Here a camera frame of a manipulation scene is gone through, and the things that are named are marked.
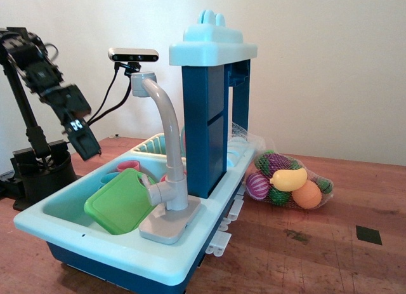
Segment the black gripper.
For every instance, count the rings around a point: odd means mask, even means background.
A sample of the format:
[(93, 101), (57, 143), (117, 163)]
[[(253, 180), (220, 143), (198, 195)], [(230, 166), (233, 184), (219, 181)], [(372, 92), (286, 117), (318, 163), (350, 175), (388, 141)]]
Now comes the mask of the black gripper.
[(40, 93), (40, 99), (53, 109), (66, 129), (69, 142), (84, 161), (102, 153), (93, 132), (83, 120), (91, 113), (91, 107), (75, 84), (45, 90)]

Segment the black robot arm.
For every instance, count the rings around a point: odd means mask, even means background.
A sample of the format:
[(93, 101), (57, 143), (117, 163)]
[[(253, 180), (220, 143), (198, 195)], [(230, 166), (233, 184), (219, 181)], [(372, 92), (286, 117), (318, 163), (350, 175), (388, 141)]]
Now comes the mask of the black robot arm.
[[(24, 193), (13, 205), (23, 211), (77, 180), (68, 146), (83, 160), (102, 153), (85, 116), (89, 106), (74, 84), (63, 85), (62, 73), (48, 56), (47, 46), (24, 27), (1, 29), (1, 66), (26, 126), (30, 147), (13, 153), (15, 175)], [(48, 142), (37, 123), (24, 88), (51, 107), (68, 140)]]

